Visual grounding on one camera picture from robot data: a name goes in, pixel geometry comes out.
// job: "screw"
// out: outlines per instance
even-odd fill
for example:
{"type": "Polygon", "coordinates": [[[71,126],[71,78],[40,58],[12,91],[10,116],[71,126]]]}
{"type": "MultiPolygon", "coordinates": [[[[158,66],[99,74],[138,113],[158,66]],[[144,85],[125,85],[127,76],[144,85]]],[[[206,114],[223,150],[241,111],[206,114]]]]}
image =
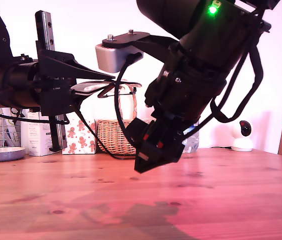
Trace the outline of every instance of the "screw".
{"type": "Polygon", "coordinates": [[[108,40],[108,41],[113,41],[113,35],[112,35],[112,34],[109,34],[109,35],[107,36],[107,40],[108,40]]]}
{"type": "Polygon", "coordinates": [[[163,72],[163,76],[167,78],[168,75],[169,75],[169,72],[168,72],[167,70],[165,70],[165,71],[163,72]]]}

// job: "red marking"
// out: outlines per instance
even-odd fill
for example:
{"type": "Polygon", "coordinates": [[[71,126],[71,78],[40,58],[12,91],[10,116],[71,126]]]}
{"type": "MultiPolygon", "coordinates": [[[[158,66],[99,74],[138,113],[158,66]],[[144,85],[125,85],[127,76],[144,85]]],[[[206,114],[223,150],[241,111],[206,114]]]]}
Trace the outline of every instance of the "red marking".
{"type": "Polygon", "coordinates": [[[149,134],[145,134],[143,140],[146,141],[149,138],[149,134]]]}
{"type": "Polygon", "coordinates": [[[163,145],[164,144],[161,141],[159,141],[156,146],[157,146],[158,149],[161,149],[161,148],[163,148],[163,145]]]}

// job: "wooden table surface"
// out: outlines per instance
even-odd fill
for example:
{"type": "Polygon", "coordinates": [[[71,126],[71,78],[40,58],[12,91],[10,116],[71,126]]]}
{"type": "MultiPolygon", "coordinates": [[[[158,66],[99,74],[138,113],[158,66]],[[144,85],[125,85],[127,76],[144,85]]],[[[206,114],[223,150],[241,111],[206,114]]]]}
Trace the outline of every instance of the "wooden table surface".
{"type": "Polygon", "coordinates": [[[133,168],[104,154],[0,163],[0,240],[282,240],[282,156],[199,149],[133,168]]]}

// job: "water bottle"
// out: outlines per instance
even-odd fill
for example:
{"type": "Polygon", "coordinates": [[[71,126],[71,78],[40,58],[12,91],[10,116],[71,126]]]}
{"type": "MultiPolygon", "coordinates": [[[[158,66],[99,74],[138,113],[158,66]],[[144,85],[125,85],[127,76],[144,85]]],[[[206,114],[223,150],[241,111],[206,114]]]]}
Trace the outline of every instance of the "water bottle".
{"type": "MultiPolygon", "coordinates": [[[[183,131],[183,134],[185,135],[188,132],[191,132],[196,126],[198,126],[198,124],[199,123],[197,122],[190,126],[188,129],[183,131]]],[[[185,145],[185,148],[183,149],[184,154],[195,153],[199,147],[199,131],[184,140],[182,144],[185,145]]]]}

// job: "wire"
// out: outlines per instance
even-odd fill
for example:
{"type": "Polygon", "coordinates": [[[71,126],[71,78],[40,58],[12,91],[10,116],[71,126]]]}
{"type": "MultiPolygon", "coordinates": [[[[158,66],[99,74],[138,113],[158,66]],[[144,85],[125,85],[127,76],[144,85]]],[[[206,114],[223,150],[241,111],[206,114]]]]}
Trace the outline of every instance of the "wire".
{"type": "MultiPolygon", "coordinates": [[[[16,121],[21,121],[21,122],[28,122],[28,123],[38,123],[38,124],[50,124],[51,121],[49,120],[37,120],[37,119],[28,119],[28,118],[21,118],[21,117],[15,117],[15,116],[7,116],[7,115],[2,115],[0,114],[0,118],[3,119],[10,119],[10,120],[16,120],[16,121]]],[[[68,119],[55,121],[56,124],[60,124],[60,125],[67,125],[70,123],[70,121],[68,119]]]]}
{"type": "Polygon", "coordinates": [[[99,139],[99,137],[96,135],[96,133],[92,130],[92,128],[89,126],[89,124],[87,123],[87,121],[85,120],[84,116],[82,115],[81,111],[79,110],[79,108],[73,104],[72,108],[74,110],[74,112],[76,113],[76,115],[79,117],[79,119],[84,123],[84,125],[89,129],[89,131],[92,133],[92,135],[95,137],[95,139],[101,144],[101,146],[104,148],[104,150],[106,151],[106,153],[108,153],[112,158],[114,159],[119,159],[119,160],[130,160],[130,159],[135,159],[134,157],[118,157],[119,154],[113,154],[111,153],[106,146],[103,144],[103,142],[99,139]]]}
{"type": "Polygon", "coordinates": [[[122,79],[125,71],[129,67],[129,65],[133,64],[136,59],[140,58],[141,55],[142,54],[140,52],[138,52],[138,53],[135,53],[135,54],[129,54],[126,57],[125,63],[122,66],[119,75],[117,76],[117,79],[116,79],[116,82],[115,82],[115,87],[114,87],[114,108],[115,108],[115,114],[116,114],[117,121],[118,121],[118,123],[120,125],[122,133],[125,136],[126,140],[131,144],[131,146],[133,146],[135,148],[137,148],[138,146],[132,140],[130,134],[127,132],[127,129],[125,127],[125,124],[123,123],[123,120],[122,120],[122,117],[121,117],[121,114],[120,114],[120,108],[119,108],[119,87],[120,87],[121,79],[122,79]]]}
{"type": "Polygon", "coordinates": [[[232,149],[230,146],[213,146],[212,149],[232,149]]]}
{"type": "MultiPolygon", "coordinates": [[[[256,20],[256,25],[255,25],[255,28],[253,28],[253,30],[251,31],[252,35],[250,37],[250,41],[248,43],[248,46],[246,47],[245,51],[243,52],[243,55],[239,61],[239,63],[237,64],[235,70],[234,70],[234,73],[231,77],[231,80],[229,82],[229,85],[224,93],[224,96],[223,98],[221,99],[221,102],[220,104],[217,106],[217,108],[220,110],[226,103],[229,95],[230,95],[230,92],[236,82],[236,79],[239,75],[239,72],[241,71],[241,68],[243,66],[243,64],[245,63],[247,57],[248,57],[248,54],[249,54],[249,51],[251,50],[251,47],[252,47],[252,44],[254,43],[254,40],[255,40],[255,35],[258,34],[258,30],[259,30],[259,26],[260,26],[260,22],[262,21],[262,18],[264,16],[264,13],[265,13],[265,9],[262,9],[260,11],[260,13],[258,14],[257,16],[257,20],[256,20]]],[[[191,130],[190,132],[188,132],[186,135],[182,136],[179,138],[179,141],[182,142],[184,140],[186,140],[187,138],[191,137],[193,134],[195,134],[196,132],[198,132],[203,126],[205,126],[208,122],[210,122],[212,119],[213,119],[214,115],[213,113],[210,114],[205,120],[203,120],[196,128],[194,128],[193,130],[191,130]]]]}

